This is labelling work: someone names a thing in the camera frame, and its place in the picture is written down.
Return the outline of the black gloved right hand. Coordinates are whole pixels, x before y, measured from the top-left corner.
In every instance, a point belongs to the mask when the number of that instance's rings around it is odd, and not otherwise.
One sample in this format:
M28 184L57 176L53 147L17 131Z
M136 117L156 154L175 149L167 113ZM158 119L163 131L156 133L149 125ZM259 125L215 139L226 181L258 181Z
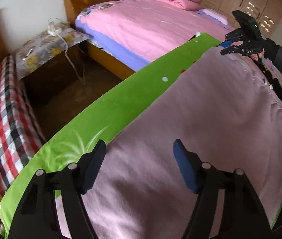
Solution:
M270 61L274 62L280 46L270 38L265 38L262 40L262 47L263 51L261 53L252 54L250 55L250 58L254 61L258 61L258 58L264 56L265 59L269 59Z

